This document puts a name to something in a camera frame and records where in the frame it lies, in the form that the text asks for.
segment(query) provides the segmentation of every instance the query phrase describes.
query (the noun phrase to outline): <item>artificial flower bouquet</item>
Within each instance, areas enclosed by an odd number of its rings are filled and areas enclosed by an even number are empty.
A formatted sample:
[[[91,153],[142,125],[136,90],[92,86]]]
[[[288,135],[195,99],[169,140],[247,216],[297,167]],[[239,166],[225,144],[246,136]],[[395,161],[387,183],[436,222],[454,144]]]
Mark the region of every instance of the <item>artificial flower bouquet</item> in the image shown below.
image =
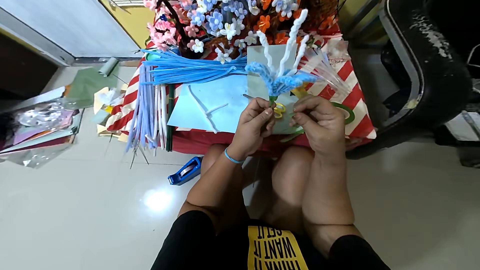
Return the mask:
[[[336,23],[338,0],[144,0],[156,12],[148,23],[150,38],[158,50],[178,48],[180,55],[199,59],[210,51],[221,63],[246,53],[246,46],[259,45],[257,31],[268,44],[286,44],[294,19],[301,10],[311,11],[297,36],[307,34],[308,47],[321,37],[317,31]]]

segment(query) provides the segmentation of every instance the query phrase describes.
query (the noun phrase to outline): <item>table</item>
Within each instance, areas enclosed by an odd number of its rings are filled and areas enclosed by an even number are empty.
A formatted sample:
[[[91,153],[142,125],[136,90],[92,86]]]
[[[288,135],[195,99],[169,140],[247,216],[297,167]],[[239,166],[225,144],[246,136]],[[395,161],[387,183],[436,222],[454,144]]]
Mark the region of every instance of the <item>table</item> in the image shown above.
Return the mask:
[[[341,39],[341,32],[338,25],[323,31],[321,35],[325,37],[325,43],[322,47],[322,51],[327,49],[329,40]],[[150,42],[147,47],[149,48],[153,45],[154,44]],[[213,55],[216,56],[214,52],[206,55],[208,55],[206,59],[215,58]],[[302,58],[302,60],[309,61],[310,63],[312,61],[316,61],[316,59],[318,59],[317,57],[321,57],[321,55],[313,52],[311,49],[305,53],[305,56]],[[368,116],[368,109],[364,102],[364,96],[353,70],[351,60],[337,61],[336,63],[332,64],[332,67],[335,69],[335,71],[337,71],[340,78],[345,81],[349,89],[351,89],[351,92],[347,96],[339,97],[338,95],[335,95],[335,91],[326,83],[310,84],[307,89],[310,94],[321,96],[330,101],[342,103],[354,111],[355,120],[345,127],[347,149],[351,149],[375,139],[376,132]],[[108,130],[120,130],[125,133],[128,133],[130,130],[131,119],[133,117],[133,111],[136,104],[138,80],[139,70],[137,69],[129,83],[129,87],[127,88],[127,93],[125,94],[122,104],[113,108],[112,116],[107,121]],[[178,99],[180,90],[181,87],[177,86],[175,89],[175,101]],[[225,132],[214,134],[213,132],[205,130],[176,128],[176,131],[173,133],[173,150],[187,154],[205,154],[209,146],[212,144],[230,144],[233,139],[233,135],[234,134],[232,133]],[[292,145],[309,147],[308,139],[305,134],[302,134],[286,143],[279,142],[279,140],[284,137],[285,135],[272,135],[268,138],[265,138],[264,143],[260,147],[257,154],[278,157],[286,148]]]

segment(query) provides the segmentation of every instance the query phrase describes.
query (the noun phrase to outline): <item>yellow wall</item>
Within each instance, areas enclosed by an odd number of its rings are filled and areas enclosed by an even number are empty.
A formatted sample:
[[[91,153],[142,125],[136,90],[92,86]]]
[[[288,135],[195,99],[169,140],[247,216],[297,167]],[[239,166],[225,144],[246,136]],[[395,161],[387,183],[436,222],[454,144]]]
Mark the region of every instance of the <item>yellow wall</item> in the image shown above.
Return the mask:
[[[146,7],[112,7],[108,0],[100,0],[108,9],[108,12],[115,17],[125,32],[137,43],[140,48],[145,48],[145,40],[149,37],[147,23],[152,23],[155,13]]]

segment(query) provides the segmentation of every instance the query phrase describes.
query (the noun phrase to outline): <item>blue tape dispenser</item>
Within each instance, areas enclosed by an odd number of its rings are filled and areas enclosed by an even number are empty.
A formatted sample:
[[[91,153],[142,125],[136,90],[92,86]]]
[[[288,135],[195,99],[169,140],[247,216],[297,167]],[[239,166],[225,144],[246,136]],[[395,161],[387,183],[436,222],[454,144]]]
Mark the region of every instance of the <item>blue tape dispenser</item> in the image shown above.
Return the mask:
[[[185,164],[178,172],[168,177],[170,184],[182,185],[200,174],[200,166],[203,157],[194,157]]]

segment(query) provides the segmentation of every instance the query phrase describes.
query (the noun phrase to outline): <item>yellow scissors handle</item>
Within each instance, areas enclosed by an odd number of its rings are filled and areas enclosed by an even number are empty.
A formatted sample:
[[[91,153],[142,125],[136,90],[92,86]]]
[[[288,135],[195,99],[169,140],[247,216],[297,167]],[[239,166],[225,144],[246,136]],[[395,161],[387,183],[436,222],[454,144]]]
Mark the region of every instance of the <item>yellow scissors handle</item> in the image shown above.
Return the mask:
[[[282,113],[287,111],[287,109],[285,109],[285,105],[283,105],[282,103],[277,103],[276,107],[273,108],[273,110],[275,112],[275,118],[277,119],[282,118]]]

